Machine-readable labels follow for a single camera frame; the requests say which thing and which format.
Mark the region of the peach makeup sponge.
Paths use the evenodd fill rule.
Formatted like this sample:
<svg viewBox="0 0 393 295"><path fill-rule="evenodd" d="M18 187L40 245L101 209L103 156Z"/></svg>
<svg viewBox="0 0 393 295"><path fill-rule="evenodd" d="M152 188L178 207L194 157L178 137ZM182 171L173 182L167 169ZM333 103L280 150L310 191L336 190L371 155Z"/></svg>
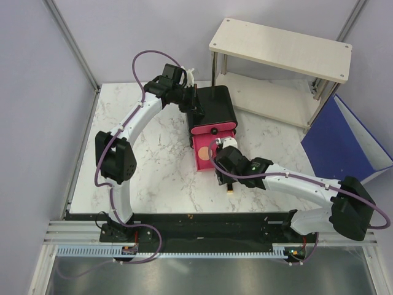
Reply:
<svg viewBox="0 0 393 295"><path fill-rule="evenodd" d="M209 149L207 146L203 146L198 150L198 157L200 160L209 160Z"/></svg>

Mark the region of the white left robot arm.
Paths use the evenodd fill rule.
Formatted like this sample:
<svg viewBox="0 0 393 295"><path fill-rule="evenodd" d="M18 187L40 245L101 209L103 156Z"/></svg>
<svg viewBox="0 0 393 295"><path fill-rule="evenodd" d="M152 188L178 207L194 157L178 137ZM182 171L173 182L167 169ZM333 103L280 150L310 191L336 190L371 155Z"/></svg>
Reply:
<svg viewBox="0 0 393 295"><path fill-rule="evenodd" d="M147 124L168 104L176 104L181 112L197 107L197 85L173 84L160 86L153 82L142 87L141 98L131 111L109 132L95 136L96 187L109 188L109 217L117 222L114 235L122 242L134 237L134 225L128 223L133 216L130 202L130 179L137 162L133 146Z"/></svg>

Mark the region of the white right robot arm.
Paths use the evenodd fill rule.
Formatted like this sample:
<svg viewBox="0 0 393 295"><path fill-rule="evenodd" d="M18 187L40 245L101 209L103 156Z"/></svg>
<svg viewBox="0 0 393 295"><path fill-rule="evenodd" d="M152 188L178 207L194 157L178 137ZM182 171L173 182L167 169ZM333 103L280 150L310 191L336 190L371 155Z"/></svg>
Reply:
<svg viewBox="0 0 393 295"><path fill-rule="evenodd" d="M358 179L346 176L340 181L297 174L271 160L249 160L233 146L221 149L214 163L219 184L239 182L248 188L283 192L318 205L315 210L289 211L281 226L282 237L288 242L312 232L337 232L351 240L364 240L375 202Z"/></svg>

